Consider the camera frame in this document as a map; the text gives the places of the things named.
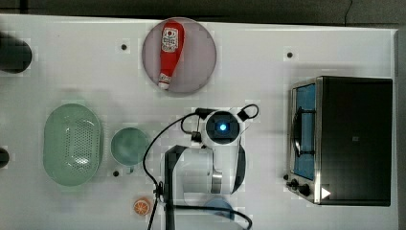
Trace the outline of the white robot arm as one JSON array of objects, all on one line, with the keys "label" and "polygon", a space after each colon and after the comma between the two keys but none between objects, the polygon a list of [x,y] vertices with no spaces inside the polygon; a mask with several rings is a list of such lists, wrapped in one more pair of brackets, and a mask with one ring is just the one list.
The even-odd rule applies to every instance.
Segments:
[{"label": "white robot arm", "polygon": [[192,133],[199,147],[176,145],[161,163],[165,230],[249,230],[252,221],[215,200],[235,193],[244,181],[241,145],[248,116],[233,110],[198,108],[201,123]]}]

